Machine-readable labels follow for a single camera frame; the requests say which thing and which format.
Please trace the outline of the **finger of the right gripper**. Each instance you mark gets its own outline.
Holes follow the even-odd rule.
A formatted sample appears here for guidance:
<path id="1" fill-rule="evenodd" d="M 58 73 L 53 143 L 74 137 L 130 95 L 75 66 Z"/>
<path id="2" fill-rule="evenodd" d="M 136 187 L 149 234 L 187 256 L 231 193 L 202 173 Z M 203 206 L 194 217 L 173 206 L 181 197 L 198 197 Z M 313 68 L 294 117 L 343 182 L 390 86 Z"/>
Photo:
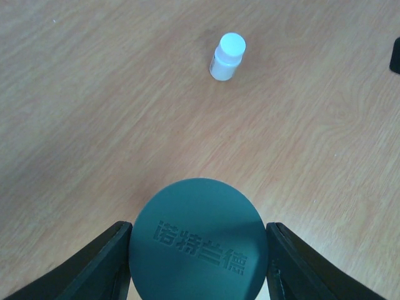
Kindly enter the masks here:
<path id="1" fill-rule="evenodd" d="M 394 42 L 389 69 L 396 74 L 400 74 L 400 37 Z"/>

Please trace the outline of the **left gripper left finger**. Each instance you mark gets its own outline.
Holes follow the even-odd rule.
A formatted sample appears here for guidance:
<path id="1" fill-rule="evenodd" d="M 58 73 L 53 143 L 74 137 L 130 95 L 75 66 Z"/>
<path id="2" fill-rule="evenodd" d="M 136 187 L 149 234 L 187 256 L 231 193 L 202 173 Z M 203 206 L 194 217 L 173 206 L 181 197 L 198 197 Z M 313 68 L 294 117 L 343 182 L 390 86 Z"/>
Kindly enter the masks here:
<path id="1" fill-rule="evenodd" d="M 7 299 L 126 299 L 133 225 L 118 221 L 67 261 Z"/>

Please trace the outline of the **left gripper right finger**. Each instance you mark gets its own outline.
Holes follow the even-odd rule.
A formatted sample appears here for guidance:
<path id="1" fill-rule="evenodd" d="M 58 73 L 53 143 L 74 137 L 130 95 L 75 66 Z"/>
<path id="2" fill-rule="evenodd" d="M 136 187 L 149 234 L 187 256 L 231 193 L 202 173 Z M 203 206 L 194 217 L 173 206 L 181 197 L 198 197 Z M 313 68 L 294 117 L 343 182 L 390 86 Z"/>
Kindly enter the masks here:
<path id="1" fill-rule="evenodd" d="M 266 225 L 271 299 L 370 299 L 383 297 L 341 271 L 280 222 Z"/>

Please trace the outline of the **orange pill bottle grey cap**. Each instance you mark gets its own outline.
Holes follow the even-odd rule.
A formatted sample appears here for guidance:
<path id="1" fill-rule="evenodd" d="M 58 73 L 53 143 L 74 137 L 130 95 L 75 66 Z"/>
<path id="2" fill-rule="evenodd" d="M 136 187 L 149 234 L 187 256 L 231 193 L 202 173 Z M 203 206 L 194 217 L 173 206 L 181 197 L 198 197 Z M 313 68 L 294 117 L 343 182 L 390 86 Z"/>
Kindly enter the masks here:
<path id="1" fill-rule="evenodd" d="M 268 267 L 266 228 L 237 189 L 185 179 L 139 213 L 129 267 L 142 299 L 255 299 Z"/>

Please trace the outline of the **small white pill bottle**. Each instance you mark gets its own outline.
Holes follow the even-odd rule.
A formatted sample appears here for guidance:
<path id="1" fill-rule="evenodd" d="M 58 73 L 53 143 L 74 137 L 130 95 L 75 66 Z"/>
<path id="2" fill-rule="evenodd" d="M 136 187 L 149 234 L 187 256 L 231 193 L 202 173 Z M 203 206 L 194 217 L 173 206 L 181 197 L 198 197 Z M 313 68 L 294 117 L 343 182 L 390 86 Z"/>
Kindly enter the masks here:
<path id="1" fill-rule="evenodd" d="M 245 50 L 246 42 L 240 34 L 224 34 L 214 51 L 209 67 L 210 75 L 217 81 L 232 79 L 241 64 Z"/>

